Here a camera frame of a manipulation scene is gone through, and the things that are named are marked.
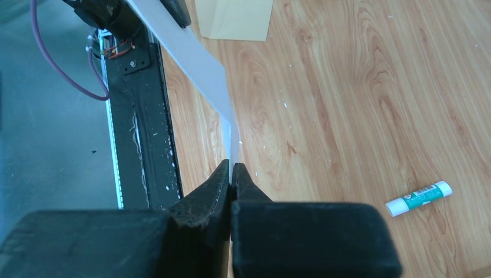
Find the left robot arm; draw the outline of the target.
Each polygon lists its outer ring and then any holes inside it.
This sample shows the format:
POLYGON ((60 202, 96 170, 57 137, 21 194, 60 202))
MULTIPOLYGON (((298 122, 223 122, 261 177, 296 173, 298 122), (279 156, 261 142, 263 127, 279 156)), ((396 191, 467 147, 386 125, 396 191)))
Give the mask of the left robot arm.
MULTIPOLYGON (((86 24, 108 30, 117 39, 129 39, 137 35, 143 26, 138 16, 126 1, 120 0, 74 0, 65 1, 86 24)), ((185 1, 160 0, 176 23, 185 28, 191 18, 185 1)))

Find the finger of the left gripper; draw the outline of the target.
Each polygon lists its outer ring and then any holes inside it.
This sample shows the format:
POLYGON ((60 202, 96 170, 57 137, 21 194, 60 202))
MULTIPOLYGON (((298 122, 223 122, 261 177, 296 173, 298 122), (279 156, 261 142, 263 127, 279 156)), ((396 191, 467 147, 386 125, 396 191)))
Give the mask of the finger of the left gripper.
POLYGON ((181 28, 191 25, 191 18, 185 0, 160 1, 181 28))

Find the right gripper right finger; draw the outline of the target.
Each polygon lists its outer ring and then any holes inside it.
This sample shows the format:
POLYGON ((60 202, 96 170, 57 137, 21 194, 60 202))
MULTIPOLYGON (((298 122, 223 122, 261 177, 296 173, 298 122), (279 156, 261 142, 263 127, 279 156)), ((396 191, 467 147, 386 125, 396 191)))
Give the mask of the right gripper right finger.
POLYGON ((235 277, 401 277, 381 213, 363 203, 275 202, 233 168, 235 277))

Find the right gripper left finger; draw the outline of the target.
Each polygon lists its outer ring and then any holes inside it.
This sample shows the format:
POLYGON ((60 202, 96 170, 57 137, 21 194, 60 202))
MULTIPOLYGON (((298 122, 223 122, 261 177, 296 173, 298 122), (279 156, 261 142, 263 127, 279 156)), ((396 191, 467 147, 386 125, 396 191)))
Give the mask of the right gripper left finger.
POLYGON ((42 210, 1 244, 2 277, 225 277, 229 161, 169 208, 42 210))

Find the beige letter paper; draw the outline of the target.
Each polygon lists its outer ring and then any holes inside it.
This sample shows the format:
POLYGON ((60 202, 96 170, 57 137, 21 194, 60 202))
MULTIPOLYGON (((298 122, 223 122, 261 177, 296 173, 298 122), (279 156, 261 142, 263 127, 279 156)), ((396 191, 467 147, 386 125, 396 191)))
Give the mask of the beige letter paper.
POLYGON ((229 181, 239 161, 239 131, 223 65, 200 43, 190 26, 181 28, 158 0, 128 4, 150 29, 198 91, 219 113, 229 157, 229 181))

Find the brown paper envelope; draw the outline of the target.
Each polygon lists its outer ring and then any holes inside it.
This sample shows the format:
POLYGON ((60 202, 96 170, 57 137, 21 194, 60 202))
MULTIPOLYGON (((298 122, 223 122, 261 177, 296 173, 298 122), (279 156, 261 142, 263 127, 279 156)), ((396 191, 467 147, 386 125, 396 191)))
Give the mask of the brown paper envelope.
POLYGON ((264 42, 273 3, 273 0, 195 1, 200 34, 207 39, 264 42))

